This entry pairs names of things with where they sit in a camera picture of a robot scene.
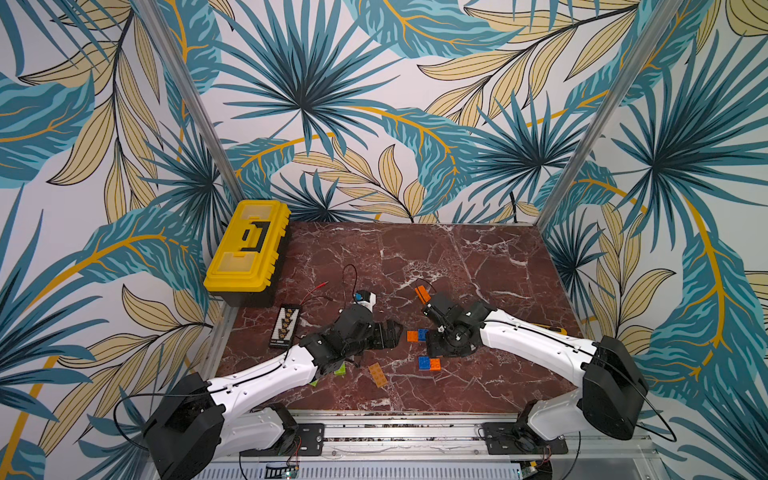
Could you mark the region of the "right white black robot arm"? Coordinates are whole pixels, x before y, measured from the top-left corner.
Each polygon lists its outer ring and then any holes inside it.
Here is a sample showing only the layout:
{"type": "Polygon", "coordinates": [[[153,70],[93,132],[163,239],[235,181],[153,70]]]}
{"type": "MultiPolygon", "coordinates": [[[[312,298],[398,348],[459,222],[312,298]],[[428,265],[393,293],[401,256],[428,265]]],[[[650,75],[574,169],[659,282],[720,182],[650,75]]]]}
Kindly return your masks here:
{"type": "Polygon", "coordinates": [[[420,291],[429,356],[463,358],[487,347],[514,354],[559,375],[573,390],[529,402],[511,436],[524,451],[592,428],[616,440],[633,437],[648,383],[625,345],[605,336],[576,338],[523,321],[484,301],[463,308],[444,294],[420,291]]]}

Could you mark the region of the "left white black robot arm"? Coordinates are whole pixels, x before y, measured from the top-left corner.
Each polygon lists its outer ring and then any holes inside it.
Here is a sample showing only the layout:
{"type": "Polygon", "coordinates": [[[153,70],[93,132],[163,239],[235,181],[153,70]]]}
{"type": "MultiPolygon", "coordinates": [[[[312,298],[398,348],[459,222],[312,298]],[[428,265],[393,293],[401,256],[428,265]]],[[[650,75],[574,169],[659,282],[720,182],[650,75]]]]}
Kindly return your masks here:
{"type": "Polygon", "coordinates": [[[369,305],[351,304],[333,323],[271,360],[210,380],[185,376],[142,427],[157,473],[191,479],[221,456],[290,449],[297,424],[275,397],[336,372],[368,350],[397,347],[403,332],[395,320],[375,321],[369,305]]]}

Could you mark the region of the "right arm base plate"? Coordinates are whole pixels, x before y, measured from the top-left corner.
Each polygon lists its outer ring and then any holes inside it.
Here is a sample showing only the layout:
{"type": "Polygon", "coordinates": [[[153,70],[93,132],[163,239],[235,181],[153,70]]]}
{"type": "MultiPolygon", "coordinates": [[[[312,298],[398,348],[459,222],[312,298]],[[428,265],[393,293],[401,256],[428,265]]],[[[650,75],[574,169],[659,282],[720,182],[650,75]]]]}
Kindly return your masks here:
{"type": "Polygon", "coordinates": [[[486,422],[479,429],[489,455],[561,455],[568,453],[564,438],[542,440],[527,427],[514,422],[486,422]]]}

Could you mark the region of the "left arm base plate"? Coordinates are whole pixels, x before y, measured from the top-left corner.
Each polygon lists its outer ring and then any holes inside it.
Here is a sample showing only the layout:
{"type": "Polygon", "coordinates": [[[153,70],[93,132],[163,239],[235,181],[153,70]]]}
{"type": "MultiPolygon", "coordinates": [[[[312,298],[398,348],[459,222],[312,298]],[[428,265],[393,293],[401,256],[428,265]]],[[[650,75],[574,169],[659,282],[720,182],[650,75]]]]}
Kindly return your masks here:
{"type": "Polygon", "coordinates": [[[265,456],[283,456],[289,454],[299,457],[319,457],[322,455],[325,440],[325,425],[323,423],[304,423],[289,427],[276,442],[265,450],[265,456]]]}

